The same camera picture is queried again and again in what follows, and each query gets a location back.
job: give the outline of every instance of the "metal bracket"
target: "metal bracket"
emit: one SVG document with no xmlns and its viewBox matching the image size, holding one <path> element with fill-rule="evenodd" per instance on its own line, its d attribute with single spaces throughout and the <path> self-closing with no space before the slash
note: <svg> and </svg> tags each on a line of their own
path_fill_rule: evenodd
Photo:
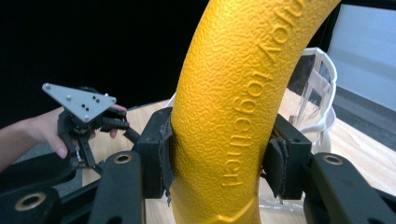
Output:
<svg viewBox="0 0 396 224">
<path fill-rule="evenodd" d="M 90 122 L 117 102 L 115 97 L 49 83 L 45 83 L 42 89 L 66 110 L 85 123 Z"/>
</svg>

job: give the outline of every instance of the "yellow foam noodle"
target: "yellow foam noodle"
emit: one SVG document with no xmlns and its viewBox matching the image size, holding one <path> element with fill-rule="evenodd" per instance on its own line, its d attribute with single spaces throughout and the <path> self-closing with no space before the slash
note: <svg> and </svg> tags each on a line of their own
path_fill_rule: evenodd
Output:
<svg viewBox="0 0 396 224">
<path fill-rule="evenodd" d="M 260 223 L 262 157 L 291 73 L 340 0 L 211 0 L 171 117 L 177 223 Z"/>
</svg>

